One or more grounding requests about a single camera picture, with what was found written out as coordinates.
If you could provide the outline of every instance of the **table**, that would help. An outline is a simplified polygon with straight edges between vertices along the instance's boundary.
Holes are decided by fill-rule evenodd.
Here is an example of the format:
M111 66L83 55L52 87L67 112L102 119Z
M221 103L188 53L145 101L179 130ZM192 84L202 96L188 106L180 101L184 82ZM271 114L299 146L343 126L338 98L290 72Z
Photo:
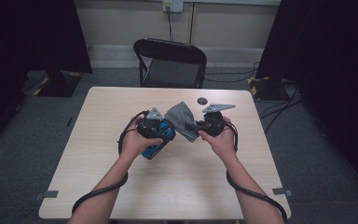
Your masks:
M238 157L290 217L285 195L272 192L282 183L250 92L115 87L89 90L48 188L58 195L44 199L39 216L71 216L75 201L90 192L117 159L117 140L131 117L152 107L165 114L183 101L200 120L207 106L197 103L200 97L208 104L236 105L222 113L238 129ZM209 144L200 138L190 143L179 133L153 160L142 156L135 160L111 218L243 219L235 191L226 181L226 169Z

